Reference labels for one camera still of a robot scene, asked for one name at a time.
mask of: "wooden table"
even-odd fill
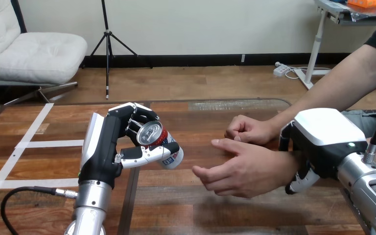
[[[220,197],[191,171],[230,156],[212,148],[236,115],[266,120],[289,105],[276,99],[140,102],[184,149],[175,170],[158,164],[124,170],[116,178],[107,219],[108,235],[362,235],[339,189],[316,186],[286,195],[279,188],[253,199]],[[105,115],[119,104],[12,106],[0,109],[0,202],[12,188],[43,185],[77,190],[81,145],[93,112]],[[128,138],[117,148],[133,146]],[[268,148],[276,149],[277,143]],[[7,204],[19,234],[64,234],[71,199],[34,192],[15,194]],[[9,234],[0,217],[0,235]]]

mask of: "white wall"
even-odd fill
[[[103,36],[100,0],[19,0],[29,32]],[[311,52],[320,13],[313,0],[106,0],[109,28],[140,55]],[[353,52],[375,27],[328,20],[321,52]],[[114,54],[130,54],[112,42]],[[105,54],[105,41],[96,54]]]

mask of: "desk leg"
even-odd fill
[[[313,44],[312,53],[310,54],[310,60],[307,67],[306,75],[302,72],[302,70],[295,70],[296,75],[299,76],[299,79],[302,81],[302,83],[306,86],[306,88],[309,90],[312,88],[313,84],[311,82],[313,69],[315,68],[315,62],[316,58],[318,57],[319,48],[321,47],[321,41],[322,41],[322,35],[324,33],[324,27],[325,27],[325,21],[327,19],[328,11],[322,10],[321,15],[321,22],[319,23],[318,33],[315,36],[315,42]],[[329,71],[323,70],[323,71],[317,71],[317,75],[325,75]]]

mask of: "white armchair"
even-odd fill
[[[77,86],[70,79],[77,73],[87,51],[87,42],[67,33],[21,33],[10,0],[0,0],[0,86],[38,86],[36,91],[5,105]]]

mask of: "tripod stand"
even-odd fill
[[[110,72],[110,65],[109,62],[111,59],[114,59],[115,56],[112,53],[112,44],[110,43],[110,37],[113,37],[118,41],[120,44],[122,44],[126,49],[128,49],[131,53],[133,53],[135,56],[137,55],[134,51],[132,51],[126,44],[124,44],[121,40],[119,40],[110,30],[109,26],[107,24],[107,14],[106,14],[106,4],[104,3],[104,0],[101,0],[101,5],[103,7],[103,18],[104,18],[104,26],[106,27],[106,31],[103,33],[103,37],[100,39],[100,42],[98,42],[97,46],[94,48],[93,52],[91,53],[90,57],[94,55],[100,44],[103,42],[104,38],[106,38],[106,99],[109,99],[109,72]],[[153,68],[150,63],[146,63],[148,67]]]

